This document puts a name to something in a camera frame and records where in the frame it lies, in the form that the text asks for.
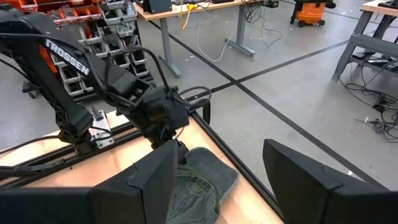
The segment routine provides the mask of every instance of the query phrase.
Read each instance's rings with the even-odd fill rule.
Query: black floor line
[[[152,22],[149,21],[152,25],[154,25],[156,28],[158,28],[160,30],[160,27]],[[230,82],[236,82],[236,80],[231,77],[230,75],[228,75],[226,72],[222,71],[222,69],[220,69],[219,67],[217,67],[215,64],[211,63],[209,60],[205,59],[202,55],[200,55],[198,52],[196,52],[195,50],[193,50],[192,48],[190,48],[188,45],[184,44],[181,40],[178,40],[176,37],[174,37],[172,34],[169,34],[169,37],[176,41],[176,43],[178,43],[179,45],[181,45],[183,48],[187,49],[189,52],[191,52],[191,54],[193,54],[194,56],[198,57],[202,62],[205,62],[208,66],[210,66],[212,69],[216,70],[216,72],[220,73],[222,76],[224,76],[226,79],[228,79]]]
[[[155,24],[152,21],[149,21],[152,25],[154,25],[156,28],[158,28],[160,30],[160,27]],[[253,98],[254,100],[256,100],[261,106],[263,106],[265,109],[267,109],[268,111],[270,111],[272,114],[274,114],[275,116],[277,116],[280,120],[282,120],[285,124],[289,125],[291,128],[293,128],[294,130],[296,130],[298,133],[300,133],[303,137],[307,138],[310,142],[312,142],[314,145],[318,146],[322,151],[326,152],[329,156],[331,156],[332,158],[336,159],[339,163],[343,164],[345,167],[347,167],[350,171],[352,171],[353,173],[355,173],[358,177],[362,178],[364,181],[373,184],[374,186],[378,186],[382,189],[387,189],[385,186],[383,186],[382,184],[380,184],[377,180],[373,179],[371,176],[367,175],[367,173],[365,173],[364,171],[362,171],[360,168],[356,167],[354,164],[350,163],[350,161],[346,160],[343,156],[339,155],[337,152],[335,152],[334,150],[332,150],[330,147],[328,147],[326,144],[322,143],[319,139],[317,139],[316,137],[312,136],[310,133],[308,133],[306,130],[304,130],[303,128],[301,128],[298,124],[294,123],[292,120],[288,119],[288,117],[284,116],[281,112],[279,112],[278,110],[276,110],[275,108],[273,108],[271,105],[269,105],[268,103],[266,103],[260,96],[257,96],[255,93],[253,93],[251,90],[249,90],[248,88],[246,88],[244,85],[242,85],[240,82],[238,82],[237,80],[235,80],[232,76],[228,75],[226,72],[222,71],[222,69],[220,69],[219,67],[217,67],[216,65],[214,65],[213,63],[211,63],[209,60],[207,60],[206,58],[204,58],[202,55],[200,55],[198,52],[194,51],[192,48],[190,48],[188,45],[184,44],[181,40],[178,40],[176,37],[174,37],[172,34],[169,34],[169,37],[176,41],[178,44],[180,44],[183,48],[187,49],[189,52],[191,52],[194,56],[196,56],[197,58],[199,58],[202,62],[206,63],[207,65],[209,65],[211,68],[213,68],[214,70],[216,70],[218,73],[220,73],[222,76],[224,76],[225,78],[227,78],[230,83],[224,84],[222,86],[216,87],[214,88],[217,91],[220,91],[222,89],[225,89],[229,86],[232,85],[236,85],[238,88],[240,88],[243,92],[245,92],[247,95],[249,95],[251,98]],[[341,42],[337,45],[343,45],[344,43],[347,43],[347,41]]]
[[[279,0],[279,1],[281,1],[281,2],[286,2],[286,3],[289,3],[289,4],[295,4],[294,2],[289,2],[289,1],[285,1],[285,0]],[[337,13],[337,12],[330,12],[330,11],[326,11],[326,10],[325,10],[325,12],[326,12],[326,13],[333,14],[333,15],[337,15],[337,16],[343,16],[343,17],[346,17],[346,18],[359,20],[359,18],[357,18],[357,17],[347,16],[347,15],[339,14],[339,13]],[[370,23],[373,23],[373,24],[379,24],[378,22],[374,22],[374,21],[369,21],[369,22],[370,22]]]
[[[235,85],[235,82],[225,83],[224,85],[220,85],[220,86],[218,86],[216,88],[212,88],[210,91],[211,91],[211,94],[213,94],[213,93],[216,93],[218,91],[224,90],[224,89],[226,89],[226,88],[228,88],[230,86],[233,86],[233,85]],[[201,92],[199,94],[196,94],[196,95],[188,97],[187,100],[191,101],[191,100],[194,100],[194,99],[197,99],[197,98],[201,98],[201,97],[204,97],[204,96],[207,96],[207,95],[209,95],[209,91],[204,91],[204,92]]]
[[[249,80],[249,79],[256,78],[256,77],[258,77],[258,76],[260,76],[260,75],[263,75],[263,74],[265,74],[265,73],[269,73],[269,72],[271,72],[271,71],[277,70],[278,68],[282,68],[282,67],[284,67],[284,66],[286,66],[286,65],[290,65],[290,64],[293,64],[293,63],[295,63],[295,62],[298,62],[298,61],[304,60],[304,59],[306,59],[306,58],[312,57],[312,56],[314,56],[314,55],[327,52],[328,50],[333,50],[333,49],[335,49],[335,48],[337,48],[337,47],[340,47],[340,46],[342,46],[342,45],[345,45],[345,44],[347,44],[347,43],[348,43],[348,40],[343,41],[343,42],[340,42],[340,43],[335,44],[335,45],[332,45],[332,46],[330,46],[330,47],[326,47],[326,48],[324,48],[324,49],[320,49],[320,50],[317,50],[317,51],[315,51],[315,52],[312,52],[312,53],[303,55],[303,56],[301,56],[301,57],[297,57],[297,58],[292,59],[292,60],[289,60],[289,61],[287,61],[287,62],[280,63],[280,64],[278,64],[278,65],[276,65],[276,66],[271,67],[271,68],[266,68],[266,69],[261,70],[261,71],[259,71],[259,72],[256,72],[256,73],[253,73],[253,74],[251,74],[251,75],[248,75],[248,76],[246,76],[246,77],[240,78],[240,79],[238,79],[237,81],[238,81],[238,83],[241,83],[241,82],[247,81],[247,80]]]
[[[314,143],[314,145],[318,146],[322,151],[327,153],[332,158],[336,159],[339,163],[343,164],[350,171],[354,172],[358,177],[360,177],[364,181],[366,181],[374,186],[380,187],[384,190],[388,190],[385,186],[380,184],[377,180],[373,179],[371,176],[369,176],[365,172],[363,172],[360,168],[358,168],[354,164],[350,163],[350,161],[346,160],[343,156],[339,155],[337,152],[332,150],[329,146],[322,143],[320,140],[318,140],[316,137],[314,137],[313,135],[308,133],[306,130],[301,128],[298,124],[293,122],[291,119],[288,119],[288,117],[286,117],[281,112],[279,112],[278,110],[273,108],[271,105],[269,105],[267,102],[265,102],[261,97],[257,96],[255,93],[253,93],[251,90],[246,88],[244,85],[242,85],[241,83],[238,83],[237,86],[242,91],[244,91],[246,94],[248,94],[251,98],[256,100],[259,104],[261,104],[265,109],[269,110],[272,114],[277,116],[279,119],[281,119],[283,122],[285,122],[287,125],[289,125],[294,130],[296,130],[303,137],[308,139],[310,142]]]

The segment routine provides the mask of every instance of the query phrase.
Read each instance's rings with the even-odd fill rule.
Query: gray floor
[[[376,119],[379,114],[350,95],[342,84],[330,80],[364,1],[336,1],[338,7],[325,13],[325,27],[300,29],[289,24],[294,6],[289,1],[292,2],[282,1],[278,9],[266,9],[265,13],[266,27],[283,34],[280,41],[267,48],[263,40],[271,42],[278,34],[264,32],[261,37],[262,21],[247,24],[244,43],[257,52],[255,57],[247,58],[227,47],[223,59],[214,63],[235,80],[259,72],[261,75],[214,93],[211,127],[270,189],[261,159],[265,138],[275,139],[344,173],[353,171],[357,178],[374,179],[388,189],[398,190],[394,175],[398,169],[397,145],[385,142],[371,128],[355,121],[365,117]],[[173,17],[168,20],[170,33],[198,52],[196,35],[201,19],[200,47],[210,57],[218,58],[224,37],[235,32],[237,13],[237,8],[195,13],[185,30],[180,29],[179,18]],[[366,32],[374,31],[380,19],[381,16],[375,16]],[[162,55],[160,31],[145,21],[139,21],[139,28],[143,45]],[[392,27],[385,39],[394,40],[397,35],[398,29]],[[171,47],[174,62],[183,76],[176,80],[164,70],[168,81],[180,89],[197,85],[216,88],[229,83],[178,43],[171,41]],[[311,57],[293,60],[308,54]],[[150,68],[157,76],[153,62]],[[341,78],[344,83],[350,82],[350,68]],[[45,100],[32,100],[22,94],[23,79],[6,66],[1,69],[0,148],[55,131],[53,111]],[[366,68],[363,73],[366,80],[376,74]],[[361,82],[360,69],[356,66],[352,67],[352,79]],[[397,85],[398,79],[379,75],[369,87],[398,96]],[[358,96],[374,102],[371,97]],[[86,104],[90,105],[113,110],[102,102]]]

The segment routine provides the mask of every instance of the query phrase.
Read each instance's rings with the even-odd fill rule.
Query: black robotic arm
[[[66,30],[57,27],[48,15],[39,12],[23,14],[15,9],[0,10],[0,41],[2,53],[16,60],[27,79],[40,87],[40,93],[55,110],[59,138],[73,144],[76,152],[85,154],[95,149],[88,129],[93,124],[91,113],[73,102],[59,80],[40,55],[45,48],[79,72],[93,86],[102,100],[115,106],[138,128],[154,149],[176,134],[175,130],[189,124],[187,104],[168,86],[160,65],[152,56],[164,81],[154,87],[134,74],[105,62],[81,45]],[[137,48],[127,47],[127,52]],[[180,155],[187,148],[180,144]]]

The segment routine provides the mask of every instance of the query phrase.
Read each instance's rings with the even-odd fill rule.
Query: table surface
[[[386,7],[379,7],[378,4],[386,2],[387,0],[375,0],[362,5],[362,10],[381,13],[389,16],[398,16],[398,9],[390,9]]]
[[[126,122],[127,119],[124,116],[116,116],[115,112],[108,113],[108,123],[111,127],[116,127]],[[234,167],[193,118],[190,118],[190,125],[185,127],[178,139],[183,141],[189,149],[206,147],[227,165]],[[64,142],[58,139],[35,142],[14,151],[0,154],[0,165],[12,166],[65,145]],[[150,142],[141,137],[44,177],[26,187],[94,186],[129,167],[133,162],[151,152],[151,150]],[[221,215],[216,223],[282,224],[283,222],[241,175],[235,188],[223,202]]]
[[[225,8],[225,7],[239,6],[242,4],[244,4],[242,2],[242,0],[234,0],[232,2],[219,3],[219,4],[211,3],[210,5],[208,2],[201,2],[201,3],[198,3],[199,6],[207,7],[207,5],[209,5],[208,8],[204,9],[202,7],[198,7],[197,9],[193,10],[192,12],[215,10],[215,9],[221,9],[221,8]],[[157,14],[151,14],[149,12],[144,12],[144,10],[140,6],[138,6],[136,3],[134,3],[134,6],[136,7],[136,11],[138,12],[138,14],[141,15],[146,21],[151,21],[154,19],[163,19],[163,18],[168,18],[168,17],[172,17],[172,16],[179,16],[180,11],[181,11],[181,6],[176,6],[174,4],[172,4],[173,9],[171,11],[161,12],[161,13],[157,13]],[[188,9],[187,9],[186,5],[182,6],[182,13],[183,14],[188,13]]]

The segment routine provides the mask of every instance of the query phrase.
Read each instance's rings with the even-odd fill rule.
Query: wooden table
[[[108,114],[108,123],[111,127],[126,123],[124,116],[116,116],[115,112]],[[218,156],[227,165],[234,167],[231,161],[221,152],[200,125],[190,118],[190,125],[185,127],[179,140],[189,149],[206,147]],[[0,155],[1,166],[13,166],[28,159],[64,146],[58,139],[45,140],[29,144]],[[138,138],[110,151],[103,152],[80,162],[73,167],[56,172],[52,175],[35,181],[26,187],[89,187],[94,186],[129,167],[151,151],[150,142]],[[273,209],[263,200],[252,185],[240,175],[235,188],[227,196],[221,206],[221,215],[216,223],[233,224],[266,224],[279,223],[282,220]]]
[[[238,28],[236,31],[236,41],[232,41],[229,38],[225,38],[225,41],[227,44],[230,46],[234,47],[236,50],[240,51],[241,53],[253,57],[254,54],[256,53],[255,51],[243,46],[243,39],[244,39],[244,26],[245,26],[245,17],[244,17],[244,12],[243,9],[245,7],[245,3],[242,0],[234,0],[232,2],[226,2],[226,3],[220,3],[220,4],[209,4],[208,2],[202,2],[199,3],[198,5],[207,7],[206,9],[202,7],[198,7],[198,9],[195,9],[191,11],[193,12],[200,12],[200,11],[205,11],[205,10],[216,10],[216,9],[223,9],[226,7],[234,7],[234,6],[239,6],[239,16],[238,16]],[[161,12],[157,14],[151,14],[149,12],[144,12],[143,8],[138,6],[136,3],[134,3],[134,6],[136,8],[137,13],[142,16],[142,18],[146,21],[152,21],[155,19],[160,20],[160,31],[162,33],[162,42],[163,42],[163,51],[164,51],[164,58],[159,57],[161,61],[163,61],[168,68],[173,72],[176,78],[178,78],[181,75],[180,70],[174,65],[173,63],[173,58],[172,58],[172,52],[170,48],[170,40],[169,40],[169,30],[167,27],[167,20],[166,18],[172,17],[172,16],[179,16],[181,7],[182,7],[182,13],[187,14],[188,9],[186,5],[182,6],[176,6],[172,5],[172,10],[168,12]]]
[[[397,9],[390,9],[387,7],[379,7],[378,5],[381,2],[386,2],[386,0],[376,0],[376,1],[367,2],[362,5],[361,9],[364,11],[370,11],[370,12],[380,13],[380,14],[384,14],[384,15],[398,16]]]
[[[351,58],[352,54],[356,47],[362,47],[366,51],[377,52],[383,55],[388,55],[391,57],[398,57],[398,45],[392,42],[388,42],[385,40],[381,40],[387,28],[391,25],[392,21],[398,16],[398,9],[391,9],[387,7],[378,6],[379,3],[386,2],[386,0],[375,0],[371,2],[367,2],[362,5],[362,15],[359,18],[359,21],[355,27],[353,35],[351,35],[347,47],[343,54],[341,55],[335,73],[333,74],[332,79],[338,80],[341,74],[344,72],[347,64],[355,61],[360,63],[362,66],[371,67],[374,70],[384,70],[379,67],[375,67],[371,64],[366,63],[364,60],[356,60],[355,58]],[[374,32],[372,37],[368,37],[363,35],[366,26],[368,25],[372,15],[374,13],[384,14],[380,24],[378,25],[376,31]],[[385,73],[390,75],[395,75],[394,73],[384,70]]]

